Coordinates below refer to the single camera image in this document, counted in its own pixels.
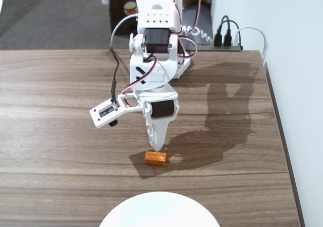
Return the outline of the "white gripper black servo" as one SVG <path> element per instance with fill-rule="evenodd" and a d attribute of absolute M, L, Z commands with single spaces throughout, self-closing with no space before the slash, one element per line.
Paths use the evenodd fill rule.
<path fill-rule="evenodd" d="M 165 84 L 155 89 L 136 91 L 136 95 L 144 103 L 143 115 L 150 145 L 158 152 L 165 143 L 169 123 L 175 120 L 166 117 L 178 113 L 178 94 L 170 84 Z"/>

